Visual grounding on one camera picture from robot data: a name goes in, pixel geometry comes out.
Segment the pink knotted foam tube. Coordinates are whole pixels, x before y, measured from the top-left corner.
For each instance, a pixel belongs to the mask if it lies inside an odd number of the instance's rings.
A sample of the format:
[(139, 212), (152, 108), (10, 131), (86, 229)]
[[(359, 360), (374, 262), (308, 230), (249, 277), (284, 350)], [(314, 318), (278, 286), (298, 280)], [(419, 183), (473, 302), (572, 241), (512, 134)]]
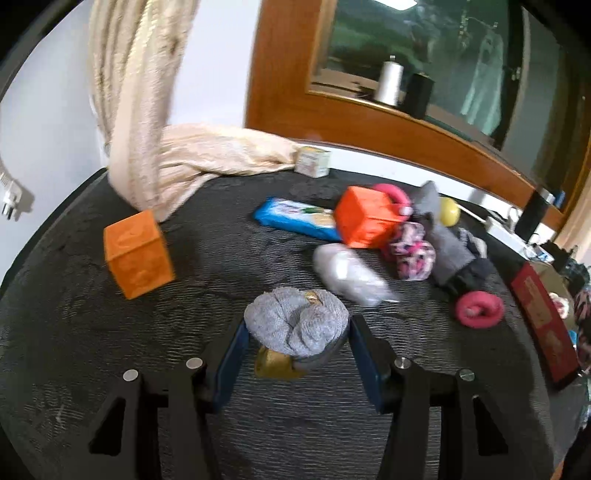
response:
[(455, 315), (464, 326), (472, 329), (489, 329), (498, 325), (505, 315), (501, 298), (484, 291), (472, 291), (456, 303)]

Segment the black fuzzy sock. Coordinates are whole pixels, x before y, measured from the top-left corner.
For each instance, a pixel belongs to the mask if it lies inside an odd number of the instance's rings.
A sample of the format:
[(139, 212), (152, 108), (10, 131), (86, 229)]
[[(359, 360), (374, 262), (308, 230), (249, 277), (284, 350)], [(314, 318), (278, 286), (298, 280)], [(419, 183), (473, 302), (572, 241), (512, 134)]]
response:
[(474, 257), (451, 277), (446, 288), (456, 298), (473, 291), (485, 291), (488, 278), (496, 271), (488, 258), (486, 242), (473, 235), (469, 230), (459, 227), (457, 238), (463, 247)]

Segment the white plastic bundle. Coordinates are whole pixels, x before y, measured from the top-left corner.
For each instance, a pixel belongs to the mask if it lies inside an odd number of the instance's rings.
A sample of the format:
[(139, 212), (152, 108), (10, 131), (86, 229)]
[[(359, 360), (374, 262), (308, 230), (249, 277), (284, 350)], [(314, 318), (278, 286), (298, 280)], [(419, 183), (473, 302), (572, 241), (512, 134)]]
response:
[(399, 303), (388, 282), (353, 249), (341, 243), (318, 246), (312, 256), (315, 272), (333, 294), (363, 307)]

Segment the orange rubber cube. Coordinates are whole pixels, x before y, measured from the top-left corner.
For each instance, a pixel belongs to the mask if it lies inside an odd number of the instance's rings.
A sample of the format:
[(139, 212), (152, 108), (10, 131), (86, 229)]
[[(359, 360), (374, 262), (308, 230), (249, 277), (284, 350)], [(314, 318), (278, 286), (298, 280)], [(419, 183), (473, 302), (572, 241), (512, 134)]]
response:
[(342, 242), (355, 249), (380, 249), (398, 230), (403, 218), (383, 192), (349, 186), (334, 210)]

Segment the small pink knotted tube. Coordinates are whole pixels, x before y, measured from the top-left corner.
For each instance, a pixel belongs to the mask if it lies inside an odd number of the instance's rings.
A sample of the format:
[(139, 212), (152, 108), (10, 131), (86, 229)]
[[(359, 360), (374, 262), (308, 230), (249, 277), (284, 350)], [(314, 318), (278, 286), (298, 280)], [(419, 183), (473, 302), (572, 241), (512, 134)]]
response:
[(394, 184), (379, 183), (373, 186), (374, 190), (385, 193), (393, 203), (394, 214), (408, 218), (413, 214), (413, 205), (408, 194)]

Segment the blue snack packet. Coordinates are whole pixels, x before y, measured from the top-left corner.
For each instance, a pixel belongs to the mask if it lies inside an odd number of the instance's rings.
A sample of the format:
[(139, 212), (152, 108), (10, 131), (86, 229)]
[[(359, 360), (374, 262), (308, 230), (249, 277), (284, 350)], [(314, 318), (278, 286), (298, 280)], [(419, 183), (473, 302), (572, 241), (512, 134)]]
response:
[(330, 242), (341, 242), (331, 209), (283, 198), (269, 198), (253, 213), (260, 225)]

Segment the red storage box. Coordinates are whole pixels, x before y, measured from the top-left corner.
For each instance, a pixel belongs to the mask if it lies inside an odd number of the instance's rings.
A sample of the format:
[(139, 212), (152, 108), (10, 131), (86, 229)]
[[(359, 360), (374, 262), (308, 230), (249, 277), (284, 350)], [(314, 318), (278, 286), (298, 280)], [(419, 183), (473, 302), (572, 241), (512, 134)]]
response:
[(551, 265), (525, 262), (511, 281), (511, 290), (528, 325), (547, 381), (562, 390), (581, 372), (576, 342), (570, 331), (574, 303), (562, 277)]

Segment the black patterned table cloth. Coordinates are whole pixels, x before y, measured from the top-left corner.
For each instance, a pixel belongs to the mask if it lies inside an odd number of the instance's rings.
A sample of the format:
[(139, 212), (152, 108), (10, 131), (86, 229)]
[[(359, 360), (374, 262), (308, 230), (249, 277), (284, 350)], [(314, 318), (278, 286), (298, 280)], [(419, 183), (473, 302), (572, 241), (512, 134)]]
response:
[[(175, 279), (135, 299), (105, 241), (142, 236), (100, 178), (1, 295), (5, 479), (547, 479), (549, 399), (495, 266), (434, 222), (423, 281), (379, 251), (263, 226), (370, 178), (225, 177), (162, 229)], [(349, 256), (361, 272), (342, 267)]]

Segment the grey knit sock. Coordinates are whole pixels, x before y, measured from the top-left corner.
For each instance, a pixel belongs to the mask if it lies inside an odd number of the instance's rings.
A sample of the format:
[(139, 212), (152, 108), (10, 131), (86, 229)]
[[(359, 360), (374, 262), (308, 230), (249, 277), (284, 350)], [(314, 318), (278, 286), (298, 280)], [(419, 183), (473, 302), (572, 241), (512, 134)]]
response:
[(440, 286), (444, 286), (476, 257), (441, 222), (441, 197), (433, 181), (414, 191), (411, 201), (412, 219), (423, 225), (425, 239), (436, 251), (432, 276)]

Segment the white power strip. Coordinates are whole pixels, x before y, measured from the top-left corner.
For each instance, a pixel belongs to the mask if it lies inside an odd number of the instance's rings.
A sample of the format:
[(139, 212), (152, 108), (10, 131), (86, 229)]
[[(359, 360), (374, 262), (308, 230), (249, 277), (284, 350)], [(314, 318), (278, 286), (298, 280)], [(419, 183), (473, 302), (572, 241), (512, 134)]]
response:
[(485, 220), (487, 233), (496, 240), (510, 248), (514, 252), (524, 255), (528, 245), (515, 233), (509, 231), (501, 222), (494, 217), (488, 216)]

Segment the yellow ball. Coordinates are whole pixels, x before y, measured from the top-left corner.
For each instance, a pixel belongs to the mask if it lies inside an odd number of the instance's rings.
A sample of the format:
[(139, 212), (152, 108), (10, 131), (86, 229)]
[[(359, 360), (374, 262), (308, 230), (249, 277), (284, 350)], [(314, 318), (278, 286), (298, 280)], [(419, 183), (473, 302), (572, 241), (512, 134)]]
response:
[(442, 197), (440, 202), (440, 221), (446, 227), (455, 226), (461, 216), (459, 204), (452, 198)]

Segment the black thermos bottle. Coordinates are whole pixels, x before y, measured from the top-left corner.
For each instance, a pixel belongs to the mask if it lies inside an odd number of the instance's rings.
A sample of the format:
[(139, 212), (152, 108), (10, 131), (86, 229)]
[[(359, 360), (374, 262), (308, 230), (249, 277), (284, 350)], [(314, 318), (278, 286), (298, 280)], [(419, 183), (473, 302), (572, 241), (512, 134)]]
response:
[(554, 195), (549, 190), (544, 187), (537, 188), (519, 217), (514, 233), (528, 243), (553, 202)]

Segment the small white carton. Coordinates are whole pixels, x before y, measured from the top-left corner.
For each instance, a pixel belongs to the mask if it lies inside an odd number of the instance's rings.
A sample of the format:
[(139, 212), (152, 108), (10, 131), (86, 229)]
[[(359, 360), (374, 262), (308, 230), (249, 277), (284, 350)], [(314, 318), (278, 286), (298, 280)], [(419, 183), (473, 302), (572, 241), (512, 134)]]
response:
[(331, 157), (331, 152), (328, 150), (302, 146), (297, 153), (294, 172), (315, 179), (328, 176), (329, 157)]

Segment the black thread spool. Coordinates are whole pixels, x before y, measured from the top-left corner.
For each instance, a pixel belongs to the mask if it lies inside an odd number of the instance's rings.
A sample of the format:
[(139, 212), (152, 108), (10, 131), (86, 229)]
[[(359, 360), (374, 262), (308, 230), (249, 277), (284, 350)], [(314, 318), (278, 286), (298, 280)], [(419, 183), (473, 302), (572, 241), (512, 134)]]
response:
[(435, 82), (423, 73), (414, 73), (408, 83), (402, 111), (423, 120), (427, 114)]

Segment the wooden window frame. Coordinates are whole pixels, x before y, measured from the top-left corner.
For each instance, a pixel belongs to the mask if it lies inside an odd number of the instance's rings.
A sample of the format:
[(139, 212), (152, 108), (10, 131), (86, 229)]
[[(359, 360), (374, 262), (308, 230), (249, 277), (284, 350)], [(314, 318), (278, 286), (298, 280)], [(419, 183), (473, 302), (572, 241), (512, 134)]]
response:
[(399, 110), (311, 90), (332, 1), (264, 1), (250, 67), (246, 127), (397, 158), (522, 207), (533, 183), (483, 144)]

